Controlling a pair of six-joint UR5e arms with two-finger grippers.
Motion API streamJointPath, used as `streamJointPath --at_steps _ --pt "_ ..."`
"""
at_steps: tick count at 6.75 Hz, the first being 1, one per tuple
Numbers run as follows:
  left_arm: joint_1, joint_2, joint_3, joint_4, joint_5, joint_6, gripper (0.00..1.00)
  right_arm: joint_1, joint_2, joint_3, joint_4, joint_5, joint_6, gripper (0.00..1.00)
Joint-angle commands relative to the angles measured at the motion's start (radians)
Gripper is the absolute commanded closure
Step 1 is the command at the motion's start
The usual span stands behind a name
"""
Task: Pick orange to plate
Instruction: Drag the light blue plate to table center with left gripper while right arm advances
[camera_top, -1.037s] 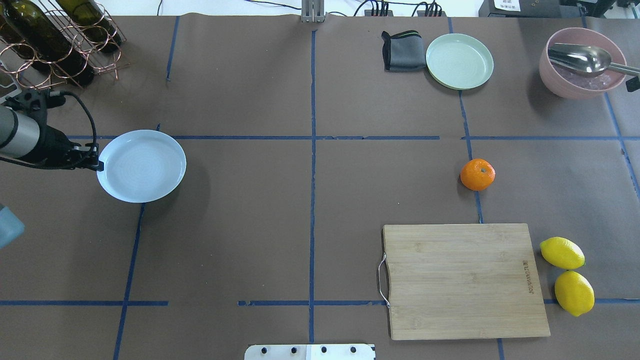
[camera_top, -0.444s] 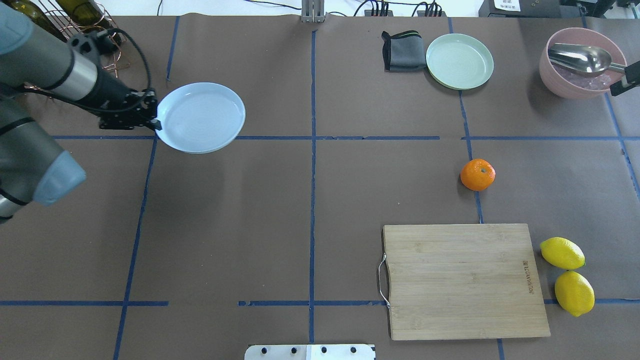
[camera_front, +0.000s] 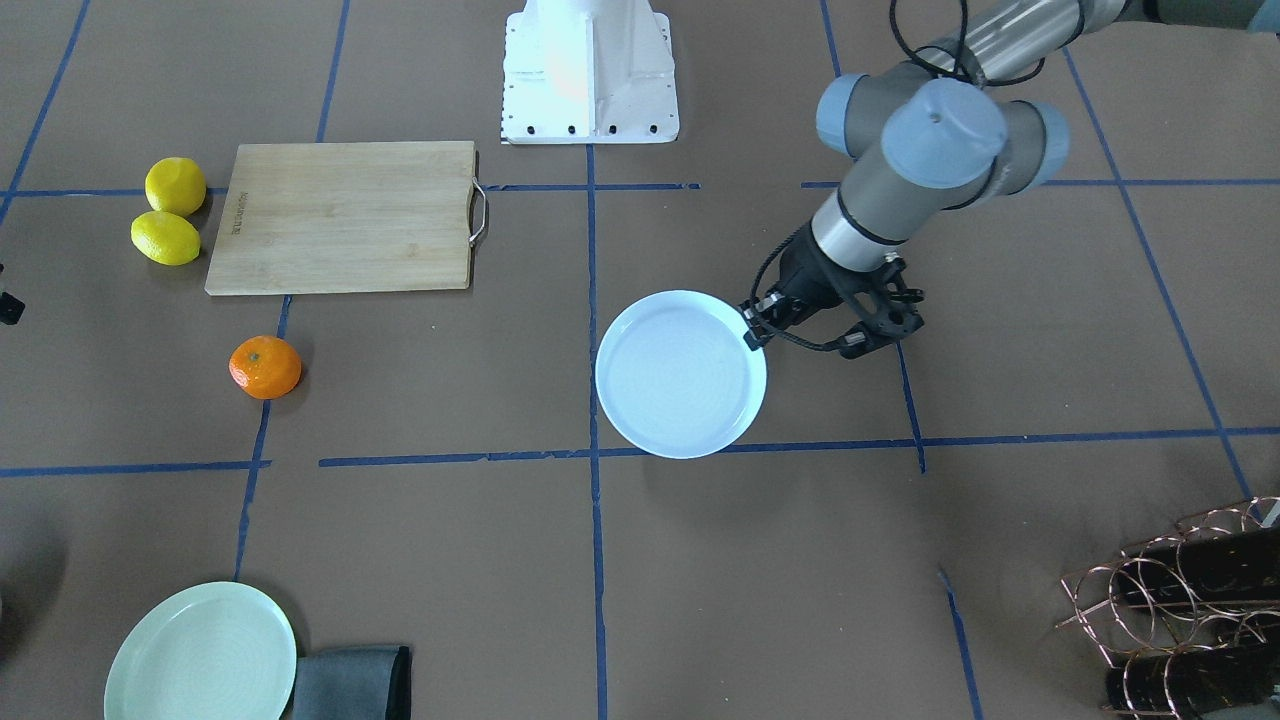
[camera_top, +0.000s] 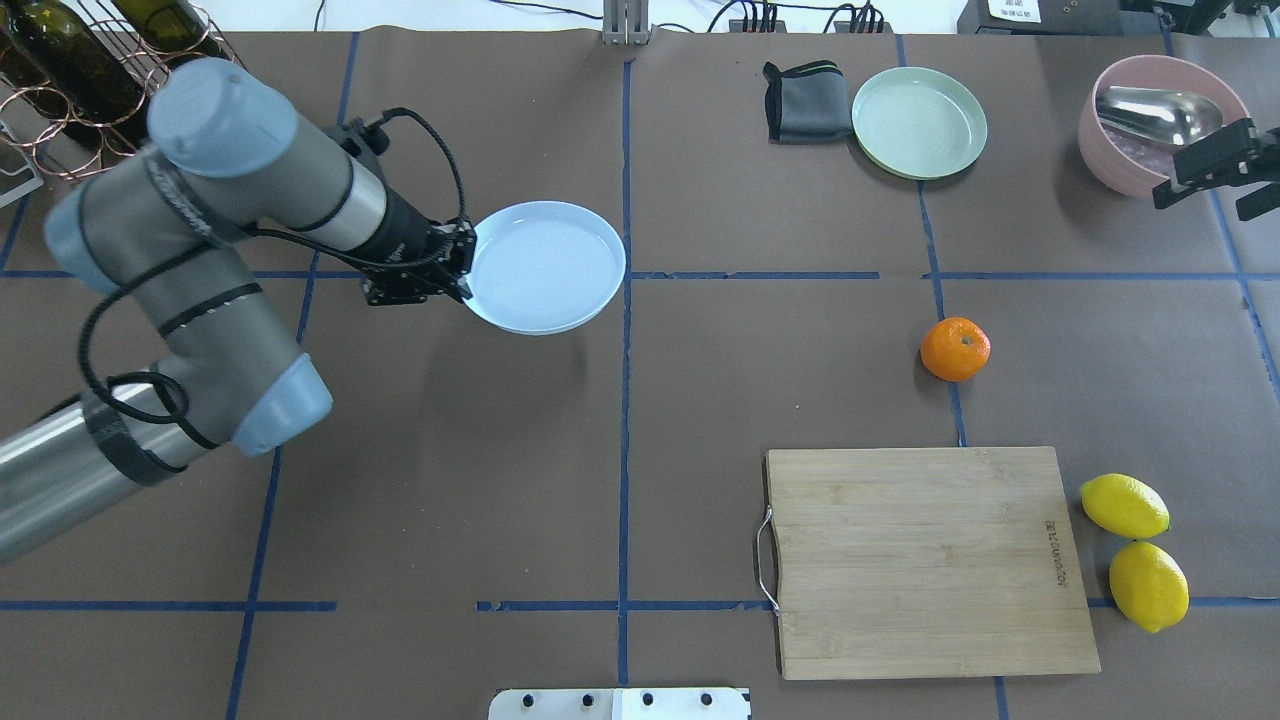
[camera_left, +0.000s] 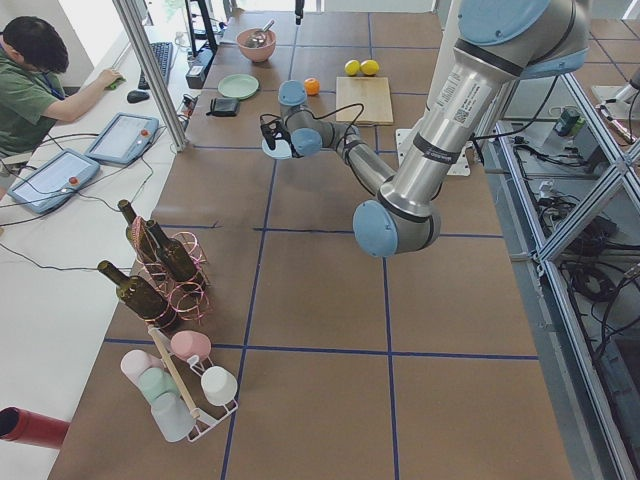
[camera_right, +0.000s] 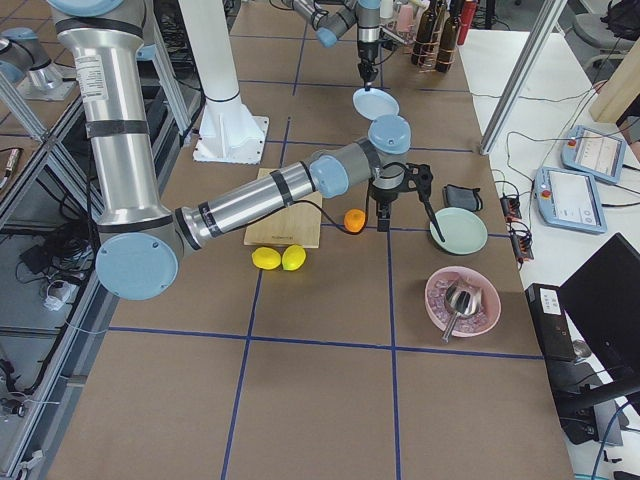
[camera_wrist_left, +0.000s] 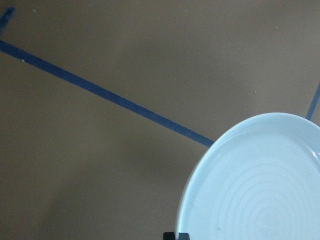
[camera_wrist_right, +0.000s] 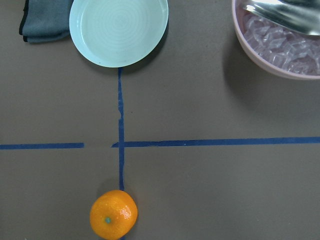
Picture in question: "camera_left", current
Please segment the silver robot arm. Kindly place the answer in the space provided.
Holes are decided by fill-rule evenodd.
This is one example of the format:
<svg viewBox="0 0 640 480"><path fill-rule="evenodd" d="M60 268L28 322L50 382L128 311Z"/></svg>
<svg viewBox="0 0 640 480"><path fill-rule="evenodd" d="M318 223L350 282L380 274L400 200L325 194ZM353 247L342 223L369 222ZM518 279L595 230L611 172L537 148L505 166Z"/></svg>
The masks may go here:
<svg viewBox="0 0 640 480"><path fill-rule="evenodd" d="M280 113L260 123L269 149L284 140L292 154L334 150L372 199L353 215L360 248L374 257L414 252L439 236L431 201L503 85L580 68L587 56L588 1L463 1L453 65L432 106L418 122L398 169L387 165L352 124L330 122L307 106L298 81L283 83Z"/></svg>

